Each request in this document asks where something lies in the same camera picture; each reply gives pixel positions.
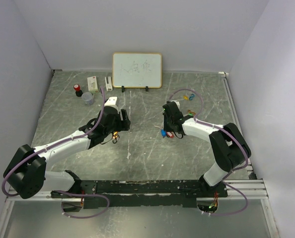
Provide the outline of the blue S carabiner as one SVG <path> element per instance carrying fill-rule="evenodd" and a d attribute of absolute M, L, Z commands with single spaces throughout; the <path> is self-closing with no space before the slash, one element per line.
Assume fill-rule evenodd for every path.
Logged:
<path fill-rule="evenodd" d="M 193 100 L 194 97 L 195 97 L 195 95 L 194 95 L 194 94 L 191 94 L 191 95 L 189 96 L 189 101 Z"/>

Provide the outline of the red tag key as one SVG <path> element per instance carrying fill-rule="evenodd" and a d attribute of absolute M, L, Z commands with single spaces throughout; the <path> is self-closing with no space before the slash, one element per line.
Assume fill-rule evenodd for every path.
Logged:
<path fill-rule="evenodd" d="M 167 133 L 166 133 L 166 136 L 169 137 L 169 138 L 173 138 L 173 137 L 174 137 L 174 134 L 171 133 L 171 132 L 167 132 Z"/>

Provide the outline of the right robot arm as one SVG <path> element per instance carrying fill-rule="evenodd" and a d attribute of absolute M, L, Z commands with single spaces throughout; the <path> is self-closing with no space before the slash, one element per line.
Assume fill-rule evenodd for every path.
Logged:
<path fill-rule="evenodd" d="M 216 185 L 235 169 L 248 165 L 251 150 L 235 124 L 217 125 L 185 116 L 176 101 L 168 101 L 162 108 L 166 132 L 172 132 L 180 139 L 193 136 L 211 144 L 215 162 L 200 177 L 203 183 L 199 185 L 199 191 L 204 197 L 212 196 L 217 190 Z"/>

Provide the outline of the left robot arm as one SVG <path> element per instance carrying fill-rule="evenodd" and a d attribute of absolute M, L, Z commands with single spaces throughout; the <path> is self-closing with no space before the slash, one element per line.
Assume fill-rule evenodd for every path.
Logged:
<path fill-rule="evenodd" d="M 108 136 L 128 131 L 130 124 L 125 109 L 105 106 L 97 118 L 70 136 L 34 148 L 22 145 L 3 173 L 3 184 L 9 183 L 16 191 L 14 195 L 23 199 L 42 190 L 63 191 L 68 197 L 75 198 L 81 194 L 81 179 L 72 171 L 50 172 L 48 168 L 70 155 L 107 143 Z"/>

